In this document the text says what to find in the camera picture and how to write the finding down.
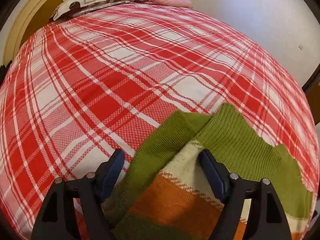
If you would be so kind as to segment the green striped knit sweater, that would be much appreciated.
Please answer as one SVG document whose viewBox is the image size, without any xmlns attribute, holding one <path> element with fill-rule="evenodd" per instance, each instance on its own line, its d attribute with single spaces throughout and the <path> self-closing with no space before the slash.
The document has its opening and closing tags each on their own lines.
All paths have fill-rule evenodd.
<svg viewBox="0 0 320 240">
<path fill-rule="evenodd" d="M 138 148 L 104 212 L 116 239 L 208 239 L 223 204 L 198 161 L 208 149 L 229 172 L 273 184 L 293 239 L 304 235 L 313 193 L 285 145 L 271 146 L 224 103 L 214 115 L 175 111 Z"/>
</svg>

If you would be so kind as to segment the red white plaid bedspread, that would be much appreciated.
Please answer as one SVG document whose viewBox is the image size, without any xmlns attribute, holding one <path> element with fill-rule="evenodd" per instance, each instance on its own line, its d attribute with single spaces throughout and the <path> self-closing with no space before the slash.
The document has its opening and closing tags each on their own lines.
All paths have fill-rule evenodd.
<svg viewBox="0 0 320 240">
<path fill-rule="evenodd" d="M 299 84 L 231 26 L 189 8 L 141 3 L 48 24 L 22 46 L 1 85 L 1 211 L 30 239 L 55 178 L 79 179 L 121 148 L 117 188 L 139 146 L 172 113 L 214 115 L 224 103 L 297 161 L 313 193 L 303 238 L 317 199 L 319 146 Z"/>
</svg>

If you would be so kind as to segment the patterned beige pillow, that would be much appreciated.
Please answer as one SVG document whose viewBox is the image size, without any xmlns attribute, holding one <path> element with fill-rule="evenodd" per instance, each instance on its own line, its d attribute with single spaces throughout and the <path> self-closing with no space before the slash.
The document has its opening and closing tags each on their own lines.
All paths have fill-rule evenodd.
<svg viewBox="0 0 320 240">
<path fill-rule="evenodd" d="M 50 19 L 57 21 L 64 16 L 76 17 L 87 12 L 133 1 L 134 0 L 67 0 L 55 8 Z"/>
</svg>

